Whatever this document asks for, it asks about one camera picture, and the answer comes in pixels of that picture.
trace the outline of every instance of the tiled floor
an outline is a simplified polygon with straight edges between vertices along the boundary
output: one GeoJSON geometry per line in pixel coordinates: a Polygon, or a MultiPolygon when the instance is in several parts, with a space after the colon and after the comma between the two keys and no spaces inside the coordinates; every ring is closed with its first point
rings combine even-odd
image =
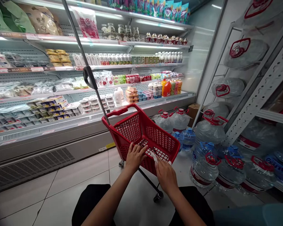
{"type": "MultiPolygon", "coordinates": [[[[71,217],[80,194],[88,184],[113,184],[122,168],[116,148],[62,168],[25,184],[0,193],[0,225],[71,226],[71,217]]],[[[191,155],[180,152],[173,163],[179,186],[193,186],[189,176],[191,155]]],[[[144,170],[158,184],[157,178],[144,170]]],[[[236,190],[223,193],[216,187],[198,189],[211,209],[220,210],[247,205],[277,202],[267,193],[244,196],[236,190]]],[[[116,225],[168,225],[174,206],[165,194],[154,203],[155,190],[136,172],[119,204],[116,225]]]]}

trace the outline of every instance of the fridge vent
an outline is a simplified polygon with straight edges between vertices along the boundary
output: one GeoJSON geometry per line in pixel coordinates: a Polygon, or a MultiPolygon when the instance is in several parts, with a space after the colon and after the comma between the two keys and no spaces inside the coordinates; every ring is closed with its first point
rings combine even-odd
{"type": "Polygon", "coordinates": [[[62,148],[0,169],[0,187],[31,177],[42,171],[63,165],[75,158],[62,148]]]}

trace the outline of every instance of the white wall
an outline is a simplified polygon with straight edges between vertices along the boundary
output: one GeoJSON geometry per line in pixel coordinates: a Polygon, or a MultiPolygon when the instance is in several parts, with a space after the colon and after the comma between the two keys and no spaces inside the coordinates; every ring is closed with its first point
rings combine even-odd
{"type": "MultiPolygon", "coordinates": [[[[247,5],[249,3],[249,0],[228,0],[220,27],[216,36],[215,44],[212,49],[212,53],[209,59],[209,62],[207,64],[206,72],[203,77],[202,84],[199,88],[199,94],[197,96],[196,102],[198,104],[201,103],[202,99],[205,96],[205,90],[207,86],[209,85],[209,81],[211,79],[211,76],[214,72],[214,67],[217,63],[218,56],[220,52],[222,51],[222,45],[226,38],[227,31],[229,29],[230,23],[236,21],[242,13],[245,11],[247,5]]],[[[208,104],[210,100],[206,100],[204,105],[208,104]]]]}

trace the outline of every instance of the orange juice bottle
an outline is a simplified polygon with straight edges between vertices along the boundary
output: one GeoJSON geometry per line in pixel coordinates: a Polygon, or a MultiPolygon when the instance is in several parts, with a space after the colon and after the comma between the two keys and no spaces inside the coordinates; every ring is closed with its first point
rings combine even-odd
{"type": "Polygon", "coordinates": [[[167,83],[167,80],[164,78],[162,81],[161,81],[161,85],[163,86],[162,88],[162,93],[164,93],[164,85],[167,83]]]}
{"type": "Polygon", "coordinates": [[[170,80],[167,81],[167,83],[164,85],[164,92],[163,92],[163,96],[170,96],[171,95],[171,83],[170,80]]]}

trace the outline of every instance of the metal pole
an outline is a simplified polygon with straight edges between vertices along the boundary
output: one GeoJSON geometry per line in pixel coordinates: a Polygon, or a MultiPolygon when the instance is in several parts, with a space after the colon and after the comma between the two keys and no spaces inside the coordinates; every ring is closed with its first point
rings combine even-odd
{"type": "MultiPolygon", "coordinates": [[[[73,28],[73,32],[74,32],[74,34],[75,34],[76,41],[77,41],[77,43],[78,43],[78,45],[79,45],[79,48],[80,48],[80,50],[81,50],[81,53],[82,53],[82,56],[83,56],[85,65],[86,65],[86,66],[89,66],[88,61],[87,61],[87,58],[86,58],[86,56],[85,56],[85,52],[84,52],[84,50],[83,50],[83,46],[82,46],[81,41],[80,41],[80,37],[79,37],[79,35],[78,35],[78,32],[77,32],[76,29],[75,29],[75,24],[74,24],[73,19],[72,19],[72,17],[71,17],[71,14],[70,14],[70,11],[69,11],[69,8],[68,8],[68,5],[67,5],[66,0],[62,0],[62,3],[63,3],[63,6],[64,6],[64,8],[65,8],[66,14],[67,14],[67,16],[68,16],[69,22],[70,22],[70,24],[71,24],[71,26],[72,26],[72,28],[73,28]]],[[[99,92],[98,92],[98,90],[97,90],[97,85],[96,85],[96,84],[93,84],[93,86],[94,86],[93,88],[94,88],[94,90],[95,90],[95,92],[96,92],[96,94],[97,94],[97,98],[98,98],[98,100],[99,100],[99,103],[100,103],[100,105],[101,105],[101,108],[102,108],[102,110],[103,110],[104,116],[105,116],[105,118],[106,118],[106,121],[107,121],[108,125],[110,125],[109,119],[108,119],[107,114],[106,114],[106,112],[105,112],[105,108],[104,108],[104,106],[103,106],[103,103],[101,102],[100,94],[99,94],[99,92]]]]}

